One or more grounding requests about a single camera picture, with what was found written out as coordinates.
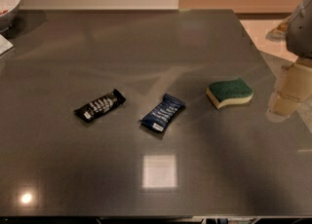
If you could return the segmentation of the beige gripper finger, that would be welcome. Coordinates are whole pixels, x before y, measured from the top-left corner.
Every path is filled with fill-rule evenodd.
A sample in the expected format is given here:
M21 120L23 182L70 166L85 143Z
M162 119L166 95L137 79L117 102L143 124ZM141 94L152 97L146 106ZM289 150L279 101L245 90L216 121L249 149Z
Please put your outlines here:
M303 101L312 94L312 59L301 58L288 68L280 93L295 101Z
M295 98L282 96L278 92L272 94L272 111L280 116L290 116L298 107L300 101Z

